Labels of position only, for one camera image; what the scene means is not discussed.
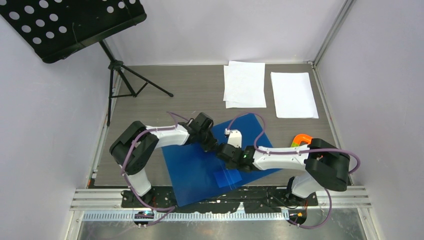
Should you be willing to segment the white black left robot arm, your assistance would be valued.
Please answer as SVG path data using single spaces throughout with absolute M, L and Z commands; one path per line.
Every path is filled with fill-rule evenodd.
M 135 190 L 135 202 L 141 207 L 148 207 L 153 202 L 152 185 L 145 166 L 156 149 L 199 144 L 204 152 L 210 152 L 218 146 L 213 126 L 213 119 L 204 112 L 170 126 L 149 126 L 141 121 L 131 123 L 111 145 L 109 153 L 120 166 L 120 174 L 128 181 L 128 186 Z

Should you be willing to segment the blue clip file folder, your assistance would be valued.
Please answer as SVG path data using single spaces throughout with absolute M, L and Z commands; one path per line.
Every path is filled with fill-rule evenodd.
M 219 143 L 226 143 L 225 128 L 231 120 L 215 125 L 212 133 Z M 252 146 L 263 128 L 254 114 L 238 117 L 230 127 L 242 134 L 242 148 Z M 162 147 L 164 160 L 179 207 L 223 195 L 231 190 L 271 175 L 280 169 L 243 172 L 228 170 L 213 152 L 204 152 L 198 143 Z

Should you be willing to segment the white paper stack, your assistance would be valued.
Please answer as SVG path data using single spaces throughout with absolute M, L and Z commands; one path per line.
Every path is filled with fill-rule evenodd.
M 223 66 L 223 101 L 227 109 L 266 108 L 264 62 L 230 61 Z

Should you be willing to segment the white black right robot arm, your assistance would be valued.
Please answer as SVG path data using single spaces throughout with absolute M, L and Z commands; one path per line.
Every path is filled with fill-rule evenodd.
M 271 148 L 249 145 L 242 149 L 222 143 L 216 157 L 227 169 L 247 173 L 274 169 L 302 171 L 287 183 L 285 198 L 291 205 L 299 205 L 310 194 L 320 190 L 344 192 L 348 187 L 350 155 L 320 139 L 297 147 Z

